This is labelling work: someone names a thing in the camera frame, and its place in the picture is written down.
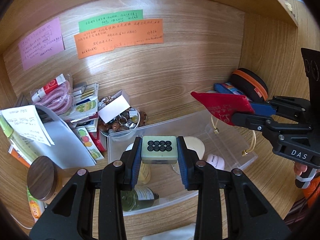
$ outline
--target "screw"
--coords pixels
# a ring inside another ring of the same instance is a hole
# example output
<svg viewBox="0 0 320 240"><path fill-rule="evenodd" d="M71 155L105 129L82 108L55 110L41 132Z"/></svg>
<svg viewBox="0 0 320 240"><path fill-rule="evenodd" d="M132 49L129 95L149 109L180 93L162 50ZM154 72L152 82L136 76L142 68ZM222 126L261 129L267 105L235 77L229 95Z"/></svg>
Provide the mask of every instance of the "screw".
<svg viewBox="0 0 320 240"><path fill-rule="evenodd" d="M120 161L120 160L117 160L117 161L113 162L113 166L115 166L115 167L120 167L120 166L122 166L122 164L123 164L123 162Z"/></svg>
<svg viewBox="0 0 320 240"><path fill-rule="evenodd" d="M82 175L84 175L84 174L86 174L87 173L87 170L86 169L79 169L78 171L77 171L77 174L79 175L79 176L82 176Z"/></svg>
<svg viewBox="0 0 320 240"><path fill-rule="evenodd" d="M202 160L199 160L196 162L196 164L199 166L199 167L203 167L205 166L206 162L205 161L202 161Z"/></svg>
<svg viewBox="0 0 320 240"><path fill-rule="evenodd" d="M233 169L232 172L233 172L233 174L235 174L237 176L241 176L242 175L241 169Z"/></svg>

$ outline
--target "das logo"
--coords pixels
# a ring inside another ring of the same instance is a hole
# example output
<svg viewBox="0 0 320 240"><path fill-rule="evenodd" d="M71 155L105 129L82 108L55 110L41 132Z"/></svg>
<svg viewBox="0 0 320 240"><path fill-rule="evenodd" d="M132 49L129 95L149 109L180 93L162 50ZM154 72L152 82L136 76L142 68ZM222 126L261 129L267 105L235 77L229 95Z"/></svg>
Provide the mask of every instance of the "das logo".
<svg viewBox="0 0 320 240"><path fill-rule="evenodd" d="M295 156L295 157L298 157L299 159L302 159L302 160L304 160L304 159L306 159L306 158L308 157L308 154L303 154L303 155L302 155L301 152L299 152L299 153L297 154L297 151L296 151L296 150L293 150L292 153L291 153L291 155L292 155L292 156Z"/></svg>

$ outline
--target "pink cord bundle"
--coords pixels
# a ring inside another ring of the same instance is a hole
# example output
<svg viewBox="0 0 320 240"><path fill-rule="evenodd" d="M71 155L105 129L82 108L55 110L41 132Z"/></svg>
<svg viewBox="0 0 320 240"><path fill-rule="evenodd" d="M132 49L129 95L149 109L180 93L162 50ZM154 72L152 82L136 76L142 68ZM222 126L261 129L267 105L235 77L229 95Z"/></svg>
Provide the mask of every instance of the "pink cord bundle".
<svg viewBox="0 0 320 240"><path fill-rule="evenodd" d="M64 114L73 106L73 96L70 93L70 84L66 80L63 84L52 90L41 101L34 103L35 105L45 106L57 115Z"/></svg>

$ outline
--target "gold string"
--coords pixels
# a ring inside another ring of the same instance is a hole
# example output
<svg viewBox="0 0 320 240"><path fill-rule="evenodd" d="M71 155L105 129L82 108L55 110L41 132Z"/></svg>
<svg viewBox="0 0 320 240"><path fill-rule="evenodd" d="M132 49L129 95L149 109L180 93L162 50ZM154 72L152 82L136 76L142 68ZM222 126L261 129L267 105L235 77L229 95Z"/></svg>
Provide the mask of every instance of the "gold string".
<svg viewBox="0 0 320 240"><path fill-rule="evenodd" d="M213 126L213 132L215 134L219 133L219 129L217 128L217 124L218 124L219 119L217 118L216 123L214 123L213 121L213 116L211 116L211 122L212 122L212 126ZM246 156L248 153L252 152L256 146L257 143L257 137L256 137L256 133L254 130L252 130L252 139L251 139L251 145L250 148L247 150L242 151L242 156Z"/></svg>
<svg viewBox="0 0 320 240"><path fill-rule="evenodd" d="M213 122L213 117L211 116L211 122L212 122L212 126L213 126L213 132L214 134L218 134L219 133L219 129L217 128L217 124L218 124L219 119L217 118L216 124L214 124Z"/></svg>
<svg viewBox="0 0 320 240"><path fill-rule="evenodd" d="M252 139L251 139L250 148L242 151L242 156L246 156L248 153L252 152L256 146L256 142L257 142L256 132L252 130Z"/></svg>

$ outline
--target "round wooden lid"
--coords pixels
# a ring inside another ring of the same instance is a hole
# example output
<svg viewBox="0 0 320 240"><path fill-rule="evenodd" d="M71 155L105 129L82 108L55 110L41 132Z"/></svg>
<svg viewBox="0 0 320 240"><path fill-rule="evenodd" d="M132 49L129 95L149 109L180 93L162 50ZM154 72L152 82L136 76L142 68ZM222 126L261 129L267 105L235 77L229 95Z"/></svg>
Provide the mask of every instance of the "round wooden lid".
<svg viewBox="0 0 320 240"><path fill-rule="evenodd" d="M31 195L38 200L46 201L54 194L57 183L57 165L46 156L36 158L27 175L27 185Z"/></svg>

